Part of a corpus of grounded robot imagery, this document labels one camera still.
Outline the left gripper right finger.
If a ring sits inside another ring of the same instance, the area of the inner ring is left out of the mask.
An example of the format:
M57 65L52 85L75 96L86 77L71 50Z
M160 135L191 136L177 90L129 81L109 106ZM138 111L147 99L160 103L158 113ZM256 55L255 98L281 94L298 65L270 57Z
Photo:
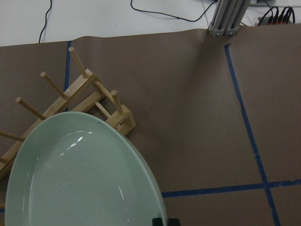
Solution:
M168 226L180 226L180 220L178 218L169 218Z

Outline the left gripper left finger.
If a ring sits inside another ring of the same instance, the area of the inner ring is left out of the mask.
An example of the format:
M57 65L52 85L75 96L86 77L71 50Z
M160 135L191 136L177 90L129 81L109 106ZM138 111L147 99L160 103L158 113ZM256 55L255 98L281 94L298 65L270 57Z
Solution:
M162 218L153 218L152 226L163 226Z

